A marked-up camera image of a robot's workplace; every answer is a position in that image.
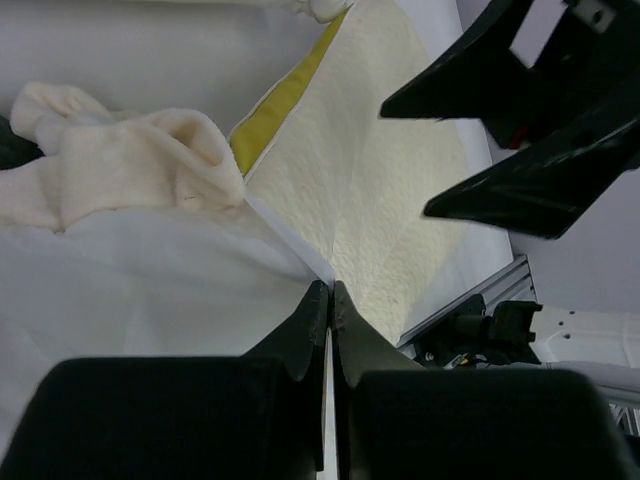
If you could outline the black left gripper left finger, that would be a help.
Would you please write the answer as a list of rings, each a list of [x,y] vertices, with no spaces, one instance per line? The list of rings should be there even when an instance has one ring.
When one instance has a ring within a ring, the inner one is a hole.
[[[329,290],[236,357],[67,360],[39,383],[5,479],[313,479],[324,467]]]

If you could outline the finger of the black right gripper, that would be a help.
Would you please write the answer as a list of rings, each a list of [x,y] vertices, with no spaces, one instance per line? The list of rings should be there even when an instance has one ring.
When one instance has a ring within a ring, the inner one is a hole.
[[[637,115],[575,124],[436,195],[423,215],[558,239],[638,167]]]
[[[492,1],[383,101],[385,119],[478,119],[498,143],[591,143],[639,120],[639,4],[564,1],[532,65],[512,46],[533,4]]]

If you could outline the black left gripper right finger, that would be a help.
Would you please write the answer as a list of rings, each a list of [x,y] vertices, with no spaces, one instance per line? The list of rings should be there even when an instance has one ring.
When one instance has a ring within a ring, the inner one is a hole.
[[[583,374],[520,367],[537,303],[454,315],[405,356],[333,293],[337,469],[342,479],[635,479],[639,452]]]

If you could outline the cream yellow-edged pillow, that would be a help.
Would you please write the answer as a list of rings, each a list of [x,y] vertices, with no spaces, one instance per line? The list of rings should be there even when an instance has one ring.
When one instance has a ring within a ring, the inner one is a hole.
[[[391,342],[465,232],[422,216],[468,174],[456,126],[379,115],[427,63],[395,2],[358,2],[230,136],[249,193],[332,266]]]

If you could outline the grey plush cream-frilled pillowcase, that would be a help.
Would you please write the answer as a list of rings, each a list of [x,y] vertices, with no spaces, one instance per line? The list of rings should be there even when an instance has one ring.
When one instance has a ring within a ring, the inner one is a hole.
[[[8,134],[37,153],[1,174],[3,443],[64,360],[237,355],[334,279],[198,111],[112,112],[31,82]]]

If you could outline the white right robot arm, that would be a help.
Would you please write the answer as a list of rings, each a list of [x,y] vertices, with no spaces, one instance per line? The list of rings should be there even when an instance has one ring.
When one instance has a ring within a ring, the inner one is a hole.
[[[505,160],[430,199],[427,218],[537,238],[564,235],[639,166],[639,5],[567,1],[532,65],[512,43],[528,1],[492,1],[426,70],[381,105],[385,119],[477,119]],[[426,366],[571,369],[612,403],[639,403],[639,319],[517,301],[479,285],[400,341]]]

